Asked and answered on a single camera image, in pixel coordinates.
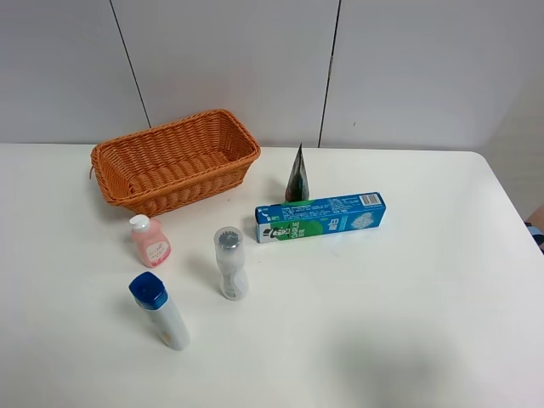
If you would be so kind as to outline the dark grey squeeze tube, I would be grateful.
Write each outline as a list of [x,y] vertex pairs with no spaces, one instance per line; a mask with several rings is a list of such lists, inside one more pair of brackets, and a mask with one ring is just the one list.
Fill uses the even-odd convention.
[[292,170],[286,186],[285,200],[287,202],[307,201],[309,199],[309,182],[303,159],[303,145],[299,145],[292,164]]

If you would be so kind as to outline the blue green toothpaste box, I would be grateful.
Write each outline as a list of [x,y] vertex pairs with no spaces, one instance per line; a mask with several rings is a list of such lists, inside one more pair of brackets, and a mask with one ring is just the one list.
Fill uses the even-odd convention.
[[372,229],[386,209],[378,192],[260,206],[255,209],[256,238],[263,244]]

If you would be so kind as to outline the orange wicker basket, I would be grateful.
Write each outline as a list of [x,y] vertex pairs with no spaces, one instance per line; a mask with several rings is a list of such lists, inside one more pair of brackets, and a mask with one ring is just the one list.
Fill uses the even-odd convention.
[[246,127],[216,109],[107,140],[90,159],[108,204],[155,217],[239,186],[260,153]]

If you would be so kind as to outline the blue patterned object at edge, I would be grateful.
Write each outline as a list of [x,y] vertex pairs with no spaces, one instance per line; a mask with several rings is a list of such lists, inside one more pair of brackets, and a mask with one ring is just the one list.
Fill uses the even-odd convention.
[[536,245],[539,247],[541,252],[544,253],[544,248],[543,248],[543,246],[544,246],[544,234],[543,234],[543,232],[530,222],[525,222],[524,224],[525,224],[526,228],[528,229],[528,231],[530,232],[530,234],[531,234],[533,240],[535,241]]

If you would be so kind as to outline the clear bottle silver cap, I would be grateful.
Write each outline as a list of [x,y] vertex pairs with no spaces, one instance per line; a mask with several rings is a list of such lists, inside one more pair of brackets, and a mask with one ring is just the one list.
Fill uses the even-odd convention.
[[231,301],[242,300],[248,292],[242,233],[232,226],[223,227],[214,236],[214,246],[220,290]]

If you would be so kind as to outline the pink bottle white cap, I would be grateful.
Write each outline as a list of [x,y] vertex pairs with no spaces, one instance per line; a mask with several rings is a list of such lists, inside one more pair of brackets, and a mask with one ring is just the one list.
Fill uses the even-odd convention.
[[131,234],[143,264],[155,268],[171,254],[171,244],[162,231],[161,223],[144,214],[129,219]]

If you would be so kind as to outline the white bottle blue cap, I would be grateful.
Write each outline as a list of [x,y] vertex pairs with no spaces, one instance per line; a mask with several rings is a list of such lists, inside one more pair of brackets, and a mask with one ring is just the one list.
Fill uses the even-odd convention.
[[164,283],[156,275],[146,271],[134,278],[128,289],[170,349],[181,351],[190,345],[189,331]]

